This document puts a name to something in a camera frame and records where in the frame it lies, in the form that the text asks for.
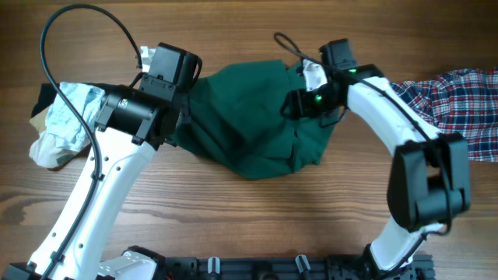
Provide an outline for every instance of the plaid cloth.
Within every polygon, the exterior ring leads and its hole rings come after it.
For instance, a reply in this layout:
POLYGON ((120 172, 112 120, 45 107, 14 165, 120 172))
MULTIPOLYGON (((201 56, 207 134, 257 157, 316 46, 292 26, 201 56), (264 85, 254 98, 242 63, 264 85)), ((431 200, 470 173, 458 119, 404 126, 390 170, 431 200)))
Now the plaid cloth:
POLYGON ((489 72, 455 70, 429 81, 393 83, 391 87, 443 133, 464 135, 470 160, 498 161, 498 67, 489 72))

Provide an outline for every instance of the wooden surface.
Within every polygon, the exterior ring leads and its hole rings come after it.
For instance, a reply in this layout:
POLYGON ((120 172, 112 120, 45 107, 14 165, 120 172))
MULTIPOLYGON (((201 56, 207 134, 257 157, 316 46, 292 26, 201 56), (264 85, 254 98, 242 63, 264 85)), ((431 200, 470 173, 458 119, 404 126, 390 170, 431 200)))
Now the wooden surface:
MULTIPOLYGON (((84 162, 54 172, 28 157, 38 137, 28 119, 47 81, 40 32, 61 6, 27 2, 33 5, 0 6, 0 271, 37 249, 84 162)), ((243 61, 295 62, 273 42, 277 30, 315 57, 322 44, 348 37, 360 63, 377 64, 393 81, 498 65, 495 1, 103 2, 137 44, 163 41, 201 56, 202 76, 243 61)), ((47 37, 58 81, 128 83, 137 72, 134 56, 121 31, 96 12, 62 16, 47 37)), ((386 148, 352 114, 320 166, 270 180, 245 180, 163 146, 126 199, 103 257, 135 244, 166 256, 358 254, 389 215, 390 165, 386 148)), ((449 237, 423 247, 439 279, 498 278, 497 181, 498 165, 472 163, 472 210, 455 219, 449 237)))

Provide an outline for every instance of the folded cloth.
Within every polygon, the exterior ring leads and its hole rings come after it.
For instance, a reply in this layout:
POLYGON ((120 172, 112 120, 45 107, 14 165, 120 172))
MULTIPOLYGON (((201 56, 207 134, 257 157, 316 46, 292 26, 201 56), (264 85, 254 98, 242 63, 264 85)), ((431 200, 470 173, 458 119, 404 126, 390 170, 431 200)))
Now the folded cloth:
POLYGON ((498 67, 461 69, 425 82, 391 84, 418 115, 443 133, 460 132, 468 158, 498 161, 498 67))
MULTIPOLYGON (((100 99, 104 95, 103 89, 69 82, 61 82, 60 88, 82 115, 83 120, 93 129, 93 122, 100 109, 100 99)), ((83 126, 59 95, 55 97, 54 103, 48 110, 45 126, 48 134, 57 136, 55 139, 57 148, 79 152, 88 144, 83 126)))
MULTIPOLYGON (((282 61, 230 65, 197 81, 189 92, 192 123, 180 126, 173 140, 251 179, 319 164, 333 127, 280 115, 286 94, 305 86, 296 68, 286 70, 282 61)), ((336 119, 333 114, 326 123, 336 119)))
MULTIPOLYGON (((60 88, 93 129, 100 99, 104 95, 103 89, 67 82, 62 82, 60 88)), ((55 98, 50 107, 32 117, 30 123, 40 133, 40 138, 30 148, 30 158, 39 166, 55 168, 64 165, 89 144, 82 125, 60 96, 55 98)))

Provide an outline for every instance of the tabletop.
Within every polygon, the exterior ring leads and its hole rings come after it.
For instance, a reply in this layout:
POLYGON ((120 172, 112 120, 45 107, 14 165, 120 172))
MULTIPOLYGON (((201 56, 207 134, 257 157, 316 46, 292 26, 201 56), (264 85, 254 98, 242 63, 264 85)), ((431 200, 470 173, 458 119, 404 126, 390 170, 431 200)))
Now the tabletop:
MULTIPOLYGON (((28 120, 40 84, 40 32, 64 1, 0 5, 0 271, 28 261, 49 233, 85 162, 58 171, 28 156, 38 138, 28 120)), ((273 40, 281 31, 301 50, 350 39, 360 64, 395 82, 457 68, 498 65, 495 1, 99 1, 138 45, 165 42, 199 55, 201 76, 224 66, 297 59, 273 40)), ((58 81, 130 83, 135 53, 125 35, 94 11, 72 11, 47 36, 58 81)), ((360 254, 389 217, 391 156, 359 117, 339 124, 319 166, 267 180, 245 180, 224 166, 163 145, 135 182, 103 254, 131 245, 168 257, 323 257, 360 254)), ((438 279, 498 278, 498 164, 471 163, 472 207, 450 236, 433 237, 438 279)))

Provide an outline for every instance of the wooden table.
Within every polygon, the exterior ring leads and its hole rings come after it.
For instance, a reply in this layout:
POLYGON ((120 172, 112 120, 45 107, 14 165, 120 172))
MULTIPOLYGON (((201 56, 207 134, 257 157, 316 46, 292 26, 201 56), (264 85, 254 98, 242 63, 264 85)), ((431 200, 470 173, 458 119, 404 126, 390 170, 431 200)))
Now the wooden table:
MULTIPOLYGON (((28 157, 38 137, 28 119, 47 81, 40 32, 61 5, 27 1, 0 6, 0 271, 36 250, 84 163, 54 172, 28 157)), ((392 81, 498 64, 495 1, 101 2, 139 45, 163 41, 201 56, 202 76, 237 62, 292 64, 296 58, 272 40, 277 30, 315 57, 322 44, 348 37, 358 61, 377 64, 392 81)), ((128 83, 137 72, 134 56, 97 12, 63 15, 47 37, 58 81, 128 83)), ((390 167, 381 141, 352 114, 337 126, 320 166, 270 180, 245 180, 165 145, 132 188, 103 258, 135 244, 200 258, 358 254, 389 216, 390 167)), ((455 219, 449 237, 431 238, 422 249, 433 254, 439 279, 498 278, 498 165, 471 167, 471 211, 455 219)))

